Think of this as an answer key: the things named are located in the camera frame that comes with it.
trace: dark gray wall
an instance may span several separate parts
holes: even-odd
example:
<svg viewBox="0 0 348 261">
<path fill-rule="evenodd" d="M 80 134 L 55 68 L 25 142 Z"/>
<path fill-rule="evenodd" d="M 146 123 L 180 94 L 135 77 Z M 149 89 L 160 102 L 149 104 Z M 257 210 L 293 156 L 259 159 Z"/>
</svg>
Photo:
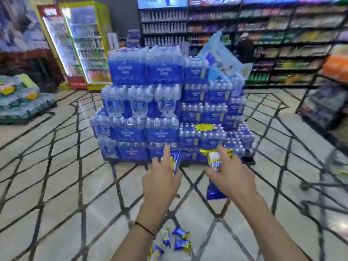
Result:
<svg viewBox="0 0 348 261">
<path fill-rule="evenodd" d="M 91 0 L 56 0 L 60 2 L 83 2 Z M 136 0 L 94 0 L 108 6 L 113 30 L 119 38 L 125 38 L 129 29 L 139 29 Z"/>
</svg>

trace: glass refrigerator door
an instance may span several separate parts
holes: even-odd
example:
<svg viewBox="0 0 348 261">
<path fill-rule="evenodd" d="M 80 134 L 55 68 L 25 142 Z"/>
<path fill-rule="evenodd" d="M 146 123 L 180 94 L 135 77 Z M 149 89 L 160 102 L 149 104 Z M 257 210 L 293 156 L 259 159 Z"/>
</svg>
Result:
<svg viewBox="0 0 348 261">
<path fill-rule="evenodd" d="M 52 43 L 68 76 L 82 76 L 80 63 L 77 59 L 71 39 L 67 33 L 63 17 L 42 17 Z"/>
<path fill-rule="evenodd" d="M 106 53 L 94 6 L 62 8 L 88 84 L 110 83 Z"/>
</svg>

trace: black bracelet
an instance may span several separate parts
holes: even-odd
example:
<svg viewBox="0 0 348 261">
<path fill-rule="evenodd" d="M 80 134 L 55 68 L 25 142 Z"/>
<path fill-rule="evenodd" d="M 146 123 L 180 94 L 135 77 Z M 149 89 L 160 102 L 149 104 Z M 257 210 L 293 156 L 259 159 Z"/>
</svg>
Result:
<svg viewBox="0 0 348 261">
<path fill-rule="evenodd" d="M 153 233 L 151 233 L 146 227 L 142 226 L 140 223 L 138 223 L 137 221 L 134 223 L 134 225 L 139 225 L 141 228 L 143 228 L 146 232 L 148 232 L 149 234 L 151 234 L 152 239 L 155 240 L 156 239 L 156 235 L 154 235 Z"/>
</svg>

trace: beverage cooler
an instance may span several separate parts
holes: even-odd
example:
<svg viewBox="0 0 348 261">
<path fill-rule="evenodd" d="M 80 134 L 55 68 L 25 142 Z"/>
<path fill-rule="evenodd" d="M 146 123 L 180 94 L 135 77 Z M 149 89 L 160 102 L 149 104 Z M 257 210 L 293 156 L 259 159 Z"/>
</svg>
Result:
<svg viewBox="0 0 348 261">
<path fill-rule="evenodd" d="M 38 11 L 63 65 L 68 83 L 72 89 L 87 90 L 80 62 L 59 7 L 54 4 L 38 5 Z"/>
<path fill-rule="evenodd" d="M 107 32 L 112 32 L 106 5 L 95 1 L 60 3 L 67 30 L 82 67 L 88 90 L 111 83 L 107 62 Z"/>
</svg>

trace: white floor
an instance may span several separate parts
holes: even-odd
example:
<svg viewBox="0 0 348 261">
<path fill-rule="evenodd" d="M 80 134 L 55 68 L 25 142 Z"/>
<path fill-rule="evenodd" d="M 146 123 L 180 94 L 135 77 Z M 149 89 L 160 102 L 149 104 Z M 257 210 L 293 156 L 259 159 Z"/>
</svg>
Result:
<svg viewBox="0 0 348 261">
<path fill-rule="evenodd" d="M 303 93 L 248 95 L 245 118 L 262 138 L 252 166 L 258 192 L 310 259 L 347 260 L 347 216 L 335 215 L 324 225 L 318 207 L 311 207 L 311 217 L 300 213 L 302 200 L 318 197 L 314 189 L 301 191 L 301 180 L 318 181 L 333 148 L 294 114 Z M 29 125 L 0 126 L 1 261 L 109 261 L 142 203 L 145 168 L 111 167 L 98 150 L 89 117 L 102 105 L 100 94 L 56 96 L 58 107 Z M 183 168 L 181 199 L 163 225 L 189 230 L 191 253 L 173 252 L 158 236 L 162 260 L 262 260 L 236 206 L 205 200 L 208 178 L 202 169 Z"/>
</svg>

